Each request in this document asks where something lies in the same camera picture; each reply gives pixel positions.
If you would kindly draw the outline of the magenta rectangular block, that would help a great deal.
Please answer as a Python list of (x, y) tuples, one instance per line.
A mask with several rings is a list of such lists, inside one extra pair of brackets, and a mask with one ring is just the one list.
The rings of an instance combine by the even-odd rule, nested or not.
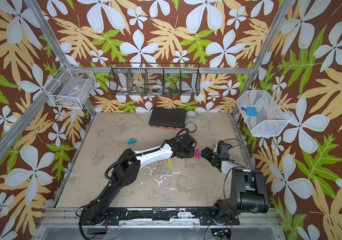
[(200, 158), (200, 150), (194, 149), (194, 159), (198, 160)]

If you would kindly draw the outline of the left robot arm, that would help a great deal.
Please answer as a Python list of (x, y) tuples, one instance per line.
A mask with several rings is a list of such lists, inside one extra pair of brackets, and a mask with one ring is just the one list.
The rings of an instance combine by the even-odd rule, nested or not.
[(194, 156), (197, 141), (182, 130), (174, 138), (164, 140), (160, 146), (144, 151), (126, 149), (123, 154), (105, 172), (109, 181), (99, 196), (86, 205), (80, 216), (79, 226), (95, 226), (105, 221), (105, 215), (115, 197), (126, 186), (132, 184), (141, 168), (157, 161), (171, 158), (191, 159)]

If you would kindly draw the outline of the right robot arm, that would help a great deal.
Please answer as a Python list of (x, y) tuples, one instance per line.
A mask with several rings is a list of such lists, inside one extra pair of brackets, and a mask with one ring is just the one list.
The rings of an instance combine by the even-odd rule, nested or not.
[(263, 173), (231, 160), (230, 149), (234, 147), (225, 141), (219, 141), (215, 149), (207, 147), (201, 150), (201, 156), (226, 175), (225, 181), (231, 179), (229, 196), (226, 197), (226, 187), (223, 187), (223, 198), (217, 200), (213, 206), (213, 217), (218, 224), (235, 221), (241, 213), (265, 214), (269, 210)]

